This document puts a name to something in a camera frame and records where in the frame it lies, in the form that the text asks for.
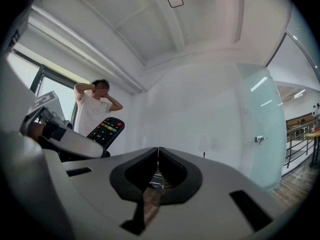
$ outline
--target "remote control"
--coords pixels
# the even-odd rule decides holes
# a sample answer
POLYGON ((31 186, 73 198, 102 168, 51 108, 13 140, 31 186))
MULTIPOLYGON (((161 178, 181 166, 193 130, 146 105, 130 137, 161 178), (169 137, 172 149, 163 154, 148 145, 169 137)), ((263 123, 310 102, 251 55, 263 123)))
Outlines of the remote control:
POLYGON ((87 138, 99 143, 107 150, 124 128, 123 121, 115 117, 108 117, 90 132, 87 138))

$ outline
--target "dark hair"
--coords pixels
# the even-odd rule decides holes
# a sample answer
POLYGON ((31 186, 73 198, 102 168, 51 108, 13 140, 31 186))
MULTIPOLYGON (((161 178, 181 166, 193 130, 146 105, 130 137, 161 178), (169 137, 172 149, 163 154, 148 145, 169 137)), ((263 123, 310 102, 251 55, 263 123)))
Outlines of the dark hair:
POLYGON ((92 82, 92 85, 94 85, 95 87, 97 87, 97 85, 99 83, 102 83, 104 86, 106 86, 106 88, 109 90, 110 89, 110 84, 106 79, 100 79, 100 80, 95 80, 92 82))

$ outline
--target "man's arm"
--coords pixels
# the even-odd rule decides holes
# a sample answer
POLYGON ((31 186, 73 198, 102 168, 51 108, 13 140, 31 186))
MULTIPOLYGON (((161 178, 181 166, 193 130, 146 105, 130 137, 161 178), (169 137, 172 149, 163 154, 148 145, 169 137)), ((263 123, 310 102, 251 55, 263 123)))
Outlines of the man's arm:
POLYGON ((86 90, 94 90, 95 85, 94 84, 87 84, 87 83, 76 83, 74 86, 74 93, 75 93, 75 99, 77 102, 81 101, 81 99, 85 95, 86 90))
POLYGON ((105 98, 107 98, 112 103, 112 106, 109 109, 110 112, 123 109, 123 106, 116 99, 112 98, 109 94, 107 94, 105 98))

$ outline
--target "wooden table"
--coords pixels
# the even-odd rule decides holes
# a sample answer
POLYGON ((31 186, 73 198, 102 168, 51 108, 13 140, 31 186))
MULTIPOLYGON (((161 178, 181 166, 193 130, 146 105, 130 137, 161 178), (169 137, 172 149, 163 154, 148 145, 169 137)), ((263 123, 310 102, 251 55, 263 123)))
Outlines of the wooden table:
POLYGON ((314 169, 320 169, 320 163, 318 162, 318 154, 319 154, 319 144, 320 144, 320 130, 313 132, 313 133, 307 133, 305 135, 307 138, 313 138, 313 154, 312 154, 312 160, 309 166, 314 169))

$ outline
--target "metal railing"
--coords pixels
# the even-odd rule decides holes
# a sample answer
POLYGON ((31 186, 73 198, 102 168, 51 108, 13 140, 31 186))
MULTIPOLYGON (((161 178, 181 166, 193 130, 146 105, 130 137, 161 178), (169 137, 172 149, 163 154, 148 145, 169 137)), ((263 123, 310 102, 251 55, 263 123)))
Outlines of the metal railing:
POLYGON ((286 143, 290 143, 290 147, 286 149, 285 159, 288 159, 288 161, 285 160, 284 166, 289 168, 289 165, 291 162, 298 159, 299 157, 301 157, 305 153, 306 153, 305 154, 306 156, 308 155, 309 149, 311 149, 314 146, 314 144, 310 145, 310 143, 313 143, 314 141, 313 141, 313 139, 311 141, 309 141, 309 139, 306 137, 306 134, 313 132, 314 127, 318 126, 318 125, 319 125, 319 119, 315 119, 315 120, 307 122, 301 126, 293 128, 291 130, 288 130, 286 132, 286 143), (292 141, 294 141, 294 140, 298 140, 300 142, 292 145, 292 141), (306 142, 305 145, 300 147, 298 150, 295 150, 295 149, 293 150, 294 147, 296 147, 304 142, 306 142), (299 153, 305 147, 306 147, 306 150, 302 153, 299 153))

